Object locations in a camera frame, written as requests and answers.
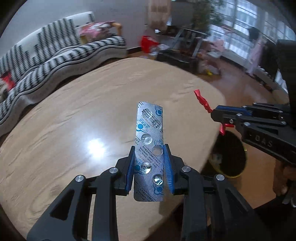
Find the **white wall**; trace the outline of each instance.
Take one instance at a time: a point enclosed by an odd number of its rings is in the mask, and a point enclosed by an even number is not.
[[[137,47],[145,29],[146,3],[147,0],[27,0],[0,38],[0,57],[44,25],[87,11],[93,11],[97,22],[116,20],[121,23],[127,47]]]

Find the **sofa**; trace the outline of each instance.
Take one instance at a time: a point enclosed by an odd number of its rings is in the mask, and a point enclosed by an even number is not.
[[[0,103],[0,136],[17,124],[22,111],[49,96],[63,80],[85,74],[111,58],[125,58],[122,36],[81,44],[77,27],[94,22],[92,12],[50,23],[0,58],[0,76],[9,72],[15,87]]]

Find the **hanging clothes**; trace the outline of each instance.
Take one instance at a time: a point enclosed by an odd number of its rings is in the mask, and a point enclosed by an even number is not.
[[[254,48],[251,50],[248,57],[248,60],[251,63],[251,66],[247,70],[248,74],[253,75],[254,70],[258,67],[262,56],[263,47],[264,39],[260,37],[255,43]]]

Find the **curtain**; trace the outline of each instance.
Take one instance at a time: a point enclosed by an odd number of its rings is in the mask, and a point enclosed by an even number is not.
[[[148,26],[165,31],[170,16],[171,0],[149,0]]]

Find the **red bag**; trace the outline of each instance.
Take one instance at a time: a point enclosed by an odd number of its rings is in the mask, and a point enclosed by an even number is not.
[[[143,36],[141,40],[141,48],[144,53],[151,53],[151,49],[159,45],[155,39],[150,36]]]

